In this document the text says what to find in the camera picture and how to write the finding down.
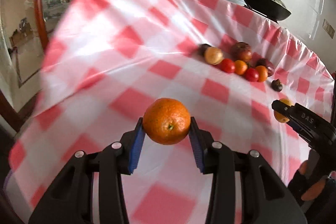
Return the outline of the yellow orange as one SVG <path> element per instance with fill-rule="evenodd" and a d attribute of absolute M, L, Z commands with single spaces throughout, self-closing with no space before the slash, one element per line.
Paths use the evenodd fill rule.
<path fill-rule="evenodd" d="M 294 105 L 294 103 L 291 102 L 291 100 L 288 99 L 288 98 L 281 98 L 280 102 L 282 102 L 282 103 L 284 103 L 284 104 L 286 104 L 288 106 L 293 106 Z M 278 122 L 280 122 L 280 123 L 287 123 L 287 122 L 289 122 L 289 119 L 286 116 L 278 113 L 276 110 L 274 110 L 273 113 L 274 113 L 274 117 L 276 118 L 276 120 Z"/>

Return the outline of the dark mangosteen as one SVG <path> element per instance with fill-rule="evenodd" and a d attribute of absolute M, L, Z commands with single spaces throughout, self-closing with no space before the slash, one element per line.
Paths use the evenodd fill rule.
<path fill-rule="evenodd" d="M 276 92 L 281 92 L 283 89 L 283 84 L 280 79 L 273 80 L 271 83 L 271 88 Z"/>

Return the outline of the red tomato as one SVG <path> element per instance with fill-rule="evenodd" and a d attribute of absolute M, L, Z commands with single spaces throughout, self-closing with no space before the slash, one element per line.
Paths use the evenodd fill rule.
<path fill-rule="evenodd" d="M 248 68 L 244 73 L 244 78 L 249 82 L 258 82 L 259 73 L 255 68 Z"/>
<path fill-rule="evenodd" d="M 234 73 L 235 72 L 235 62 L 231 59 L 223 59 L 219 64 L 219 68 L 221 71 L 225 73 Z"/>

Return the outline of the large orange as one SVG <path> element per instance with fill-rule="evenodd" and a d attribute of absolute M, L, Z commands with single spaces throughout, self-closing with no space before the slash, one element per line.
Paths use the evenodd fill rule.
<path fill-rule="evenodd" d="M 189 133 L 191 116 L 178 100 L 159 98 L 143 115 L 142 127 L 147 136 L 162 145 L 177 144 Z"/>

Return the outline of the small orange right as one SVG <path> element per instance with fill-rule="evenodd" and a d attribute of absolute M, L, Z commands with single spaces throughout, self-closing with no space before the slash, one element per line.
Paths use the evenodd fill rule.
<path fill-rule="evenodd" d="M 263 83 L 264 81 L 266 81 L 266 79 L 268 78 L 268 69 L 263 65 L 259 65 L 255 69 L 259 74 L 258 82 Z"/>

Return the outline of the small orange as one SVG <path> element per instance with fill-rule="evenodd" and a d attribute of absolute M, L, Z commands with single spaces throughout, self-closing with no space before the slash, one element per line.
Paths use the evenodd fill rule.
<path fill-rule="evenodd" d="M 240 76 L 244 75 L 247 69 L 248 69 L 248 65 L 246 62 L 242 60 L 235 61 L 235 73 L 237 75 L 240 75 Z"/>
<path fill-rule="evenodd" d="M 268 78 L 268 69 L 263 65 L 259 65 L 255 69 L 259 74 L 258 82 L 263 83 L 264 81 L 266 81 L 266 79 Z"/>

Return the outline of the dark red passion fruit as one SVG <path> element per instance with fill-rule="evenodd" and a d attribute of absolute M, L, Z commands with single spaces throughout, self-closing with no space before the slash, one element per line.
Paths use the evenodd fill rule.
<path fill-rule="evenodd" d="M 274 65 L 268 59 L 258 59 L 256 66 L 266 67 L 269 77 L 274 75 Z"/>

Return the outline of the small orange middle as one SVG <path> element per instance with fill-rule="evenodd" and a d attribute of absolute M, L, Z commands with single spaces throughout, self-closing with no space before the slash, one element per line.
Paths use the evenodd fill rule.
<path fill-rule="evenodd" d="M 240 76 L 244 75 L 247 69 L 248 69 L 248 65 L 246 62 L 242 60 L 235 61 L 235 73 L 237 75 L 240 75 Z"/>

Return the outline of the red pomegranate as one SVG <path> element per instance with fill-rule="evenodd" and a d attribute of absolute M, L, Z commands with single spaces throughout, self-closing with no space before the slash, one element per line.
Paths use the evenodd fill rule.
<path fill-rule="evenodd" d="M 235 43 L 231 47 L 231 55 L 235 60 L 249 62 L 252 59 L 251 46 L 245 42 Z"/>

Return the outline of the yellow round fruit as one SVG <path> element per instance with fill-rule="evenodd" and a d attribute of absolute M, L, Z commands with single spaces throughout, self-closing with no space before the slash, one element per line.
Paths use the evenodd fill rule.
<path fill-rule="evenodd" d="M 205 50 L 204 58 L 206 63 L 210 65 L 218 65 L 224 59 L 224 55 L 221 49 L 217 47 L 208 47 Z"/>

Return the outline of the dark purple fruit behind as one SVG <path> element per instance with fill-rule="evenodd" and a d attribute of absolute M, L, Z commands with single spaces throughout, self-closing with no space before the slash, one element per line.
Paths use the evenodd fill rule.
<path fill-rule="evenodd" d="M 211 46 L 209 44 L 201 44 L 199 47 L 198 47 L 198 54 L 200 56 L 204 56 L 205 55 L 205 51 L 210 48 Z"/>

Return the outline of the red white checkered tablecloth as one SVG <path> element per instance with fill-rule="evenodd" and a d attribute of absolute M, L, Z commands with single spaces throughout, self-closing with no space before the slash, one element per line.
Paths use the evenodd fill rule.
<path fill-rule="evenodd" d="M 201 44 L 226 56 L 237 42 L 265 57 L 284 88 L 208 65 Z M 225 0 L 73 0 L 49 43 L 41 92 L 9 155 L 5 195 L 22 221 L 65 163 L 135 128 L 158 98 L 181 101 L 198 126 L 234 151 L 258 150 L 284 183 L 309 153 L 271 104 L 300 103 L 329 120 L 334 80 L 287 29 Z"/>

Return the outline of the brown wooden door frame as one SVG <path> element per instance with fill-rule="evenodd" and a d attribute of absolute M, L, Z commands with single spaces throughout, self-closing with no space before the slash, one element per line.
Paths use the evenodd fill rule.
<path fill-rule="evenodd" d="M 49 38 L 46 31 L 46 25 L 43 16 L 42 0 L 34 0 L 35 22 L 37 25 L 38 35 L 41 41 L 43 51 L 46 50 Z"/>

